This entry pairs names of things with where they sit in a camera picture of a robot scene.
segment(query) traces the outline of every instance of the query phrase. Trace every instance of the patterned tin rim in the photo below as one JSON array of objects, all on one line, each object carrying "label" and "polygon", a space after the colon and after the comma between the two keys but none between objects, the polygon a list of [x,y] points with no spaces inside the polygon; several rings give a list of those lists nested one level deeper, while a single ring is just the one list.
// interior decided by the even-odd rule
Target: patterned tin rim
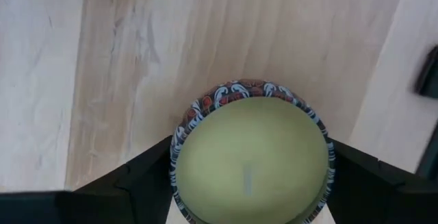
[{"label": "patterned tin rim", "polygon": [[304,111],[320,128],[329,152],[327,185],[325,193],[318,202],[315,210],[304,220],[303,223],[311,223],[327,202],[327,197],[330,195],[335,179],[335,150],[333,143],[328,138],[329,135],[320,118],[310,108],[310,106],[304,102],[303,99],[301,99],[298,95],[295,95],[284,86],[262,80],[241,79],[218,85],[206,92],[201,98],[198,98],[196,101],[194,101],[190,108],[185,112],[183,121],[176,128],[175,134],[172,138],[172,142],[170,144],[170,184],[172,186],[173,197],[175,198],[175,202],[177,203],[179,210],[184,215],[185,219],[191,224],[196,224],[196,221],[190,216],[188,210],[181,200],[181,197],[179,196],[177,176],[175,172],[177,159],[184,141],[190,132],[214,110],[217,110],[218,108],[233,101],[251,97],[272,97],[287,101],[288,103],[291,103]]}]

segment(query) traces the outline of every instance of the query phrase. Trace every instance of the wooden surface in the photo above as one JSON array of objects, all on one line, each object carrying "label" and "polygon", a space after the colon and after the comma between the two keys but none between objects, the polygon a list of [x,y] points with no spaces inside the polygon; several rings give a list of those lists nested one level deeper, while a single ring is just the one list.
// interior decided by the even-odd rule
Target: wooden surface
[{"label": "wooden surface", "polygon": [[[412,93],[437,16],[438,0],[0,0],[0,190],[78,188],[241,77],[286,85],[332,137],[414,171],[438,119]],[[175,205],[168,222],[184,223]]]},{"label": "wooden surface", "polygon": [[83,0],[0,0],[0,190],[63,189]]}]

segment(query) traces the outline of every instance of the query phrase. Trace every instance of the green wax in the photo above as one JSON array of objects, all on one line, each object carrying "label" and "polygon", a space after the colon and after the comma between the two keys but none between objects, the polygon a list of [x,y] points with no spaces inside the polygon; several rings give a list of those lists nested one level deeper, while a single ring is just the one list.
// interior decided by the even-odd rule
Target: green wax
[{"label": "green wax", "polygon": [[315,207],[328,156],[301,109],[252,97],[217,109],[192,131],[177,160],[177,186],[206,223],[284,224]]}]

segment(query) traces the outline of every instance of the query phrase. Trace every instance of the black holder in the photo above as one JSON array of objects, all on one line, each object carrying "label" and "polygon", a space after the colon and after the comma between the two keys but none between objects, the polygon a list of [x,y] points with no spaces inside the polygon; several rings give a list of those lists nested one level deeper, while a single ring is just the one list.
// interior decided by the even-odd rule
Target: black holder
[{"label": "black holder", "polygon": [[[166,223],[172,191],[169,136],[74,192],[0,195],[0,223]],[[438,223],[438,185],[333,140],[328,208],[337,224]]]}]

